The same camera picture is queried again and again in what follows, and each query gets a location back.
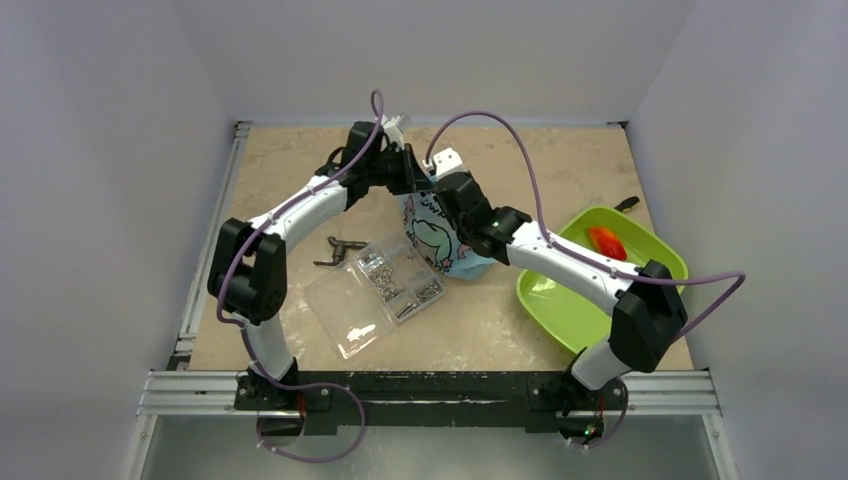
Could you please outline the light blue plastic bag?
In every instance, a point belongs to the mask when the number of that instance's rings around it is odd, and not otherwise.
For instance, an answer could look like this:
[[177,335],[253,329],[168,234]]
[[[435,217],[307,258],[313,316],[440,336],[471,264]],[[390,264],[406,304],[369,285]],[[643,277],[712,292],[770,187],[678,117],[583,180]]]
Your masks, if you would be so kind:
[[495,260],[474,253],[462,243],[447,220],[434,193],[420,191],[395,195],[406,237],[436,271],[446,277],[478,279]]

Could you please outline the red orange fake fruit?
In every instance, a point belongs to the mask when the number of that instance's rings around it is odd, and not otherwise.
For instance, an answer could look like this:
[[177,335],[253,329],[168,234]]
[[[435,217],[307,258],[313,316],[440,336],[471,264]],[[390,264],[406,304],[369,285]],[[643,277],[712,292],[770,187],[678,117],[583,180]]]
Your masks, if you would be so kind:
[[602,226],[590,226],[587,235],[594,250],[608,258],[618,261],[628,259],[627,251],[618,236],[609,228]]

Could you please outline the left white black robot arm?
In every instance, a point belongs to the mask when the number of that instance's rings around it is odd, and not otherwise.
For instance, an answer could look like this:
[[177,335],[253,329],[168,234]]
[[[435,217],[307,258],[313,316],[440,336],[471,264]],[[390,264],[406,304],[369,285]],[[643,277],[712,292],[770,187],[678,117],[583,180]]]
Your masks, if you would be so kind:
[[302,240],[351,209],[373,187],[393,195],[430,190],[431,181],[403,133],[398,115],[357,121],[304,187],[276,208],[249,221],[231,218],[218,233],[207,280],[216,316],[238,327],[250,362],[263,377],[259,395],[272,408],[297,399],[296,361],[276,320],[287,295],[287,257]]

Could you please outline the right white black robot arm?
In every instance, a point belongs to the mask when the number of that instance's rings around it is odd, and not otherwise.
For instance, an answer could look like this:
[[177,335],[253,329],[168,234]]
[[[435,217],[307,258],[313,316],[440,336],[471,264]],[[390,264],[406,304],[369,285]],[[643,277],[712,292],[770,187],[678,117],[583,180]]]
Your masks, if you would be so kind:
[[630,371],[654,371],[688,320],[668,268],[596,254],[512,207],[493,207],[467,171],[436,181],[436,199],[459,240],[504,265],[527,269],[581,295],[611,319],[609,334],[581,351],[561,381],[564,399],[584,407]]

